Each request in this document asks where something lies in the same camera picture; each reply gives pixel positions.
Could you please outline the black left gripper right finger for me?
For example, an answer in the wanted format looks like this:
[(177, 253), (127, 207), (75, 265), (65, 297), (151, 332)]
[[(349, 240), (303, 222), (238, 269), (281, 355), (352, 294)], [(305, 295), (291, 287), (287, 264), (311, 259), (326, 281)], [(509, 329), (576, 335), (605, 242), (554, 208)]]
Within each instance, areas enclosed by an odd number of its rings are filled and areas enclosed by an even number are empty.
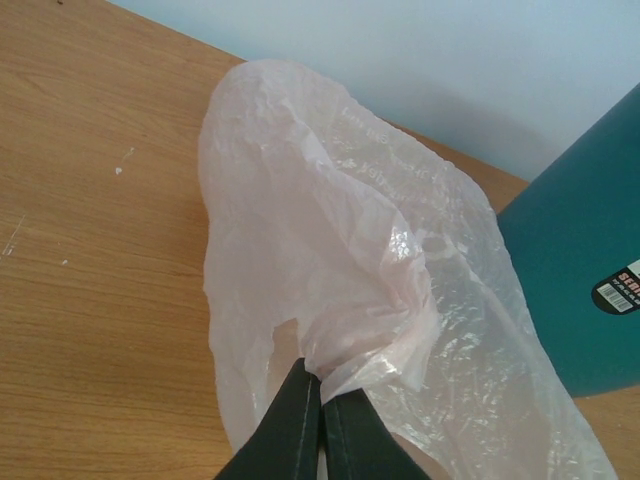
[(322, 415), (330, 479), (430, 478), (394, 440), (364, 391), (333, 398)]

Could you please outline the teal plastic trash bin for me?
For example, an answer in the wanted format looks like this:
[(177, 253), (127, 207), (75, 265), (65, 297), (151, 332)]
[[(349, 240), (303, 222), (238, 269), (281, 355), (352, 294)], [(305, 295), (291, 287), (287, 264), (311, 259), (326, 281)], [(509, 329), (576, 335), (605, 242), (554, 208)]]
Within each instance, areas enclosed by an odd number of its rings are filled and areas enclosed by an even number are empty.
[(639, 90), (633, 88), (498, 216), (537, 335), (573, 397), (639, 383), (639, 310), (591, 291), (639, 262)]

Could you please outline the black barcode label sticker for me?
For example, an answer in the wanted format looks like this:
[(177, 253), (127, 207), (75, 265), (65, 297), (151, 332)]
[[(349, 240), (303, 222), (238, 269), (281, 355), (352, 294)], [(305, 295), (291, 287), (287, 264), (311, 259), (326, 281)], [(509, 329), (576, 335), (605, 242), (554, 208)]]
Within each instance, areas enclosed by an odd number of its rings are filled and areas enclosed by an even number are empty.
[(610, 315), (628, 315), (639, 310), (639, 262), (636, 261), (594, 286), (591, 299)]

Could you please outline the translucent pink plastic trash bag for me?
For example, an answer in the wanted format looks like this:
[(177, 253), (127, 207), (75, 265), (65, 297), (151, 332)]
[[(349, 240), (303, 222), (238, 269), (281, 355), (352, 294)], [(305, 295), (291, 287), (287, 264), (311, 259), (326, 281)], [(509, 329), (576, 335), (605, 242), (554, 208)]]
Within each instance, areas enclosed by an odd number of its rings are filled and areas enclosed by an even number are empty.
[(325, 402), (363, 389), (438, 477), (615, 477), (463, 171), (282, 60), (224, 76), (198, 155), (209, 345), (234, 450), (303, 359)]

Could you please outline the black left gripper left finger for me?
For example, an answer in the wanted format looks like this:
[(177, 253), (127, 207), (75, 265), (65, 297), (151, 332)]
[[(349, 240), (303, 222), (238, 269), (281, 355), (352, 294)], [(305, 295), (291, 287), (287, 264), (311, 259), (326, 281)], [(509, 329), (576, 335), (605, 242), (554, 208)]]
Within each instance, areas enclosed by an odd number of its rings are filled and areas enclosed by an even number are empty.
[(317, 477), (320, 381), (296, 360), (249, 440), (218, 480), (310, 480)]

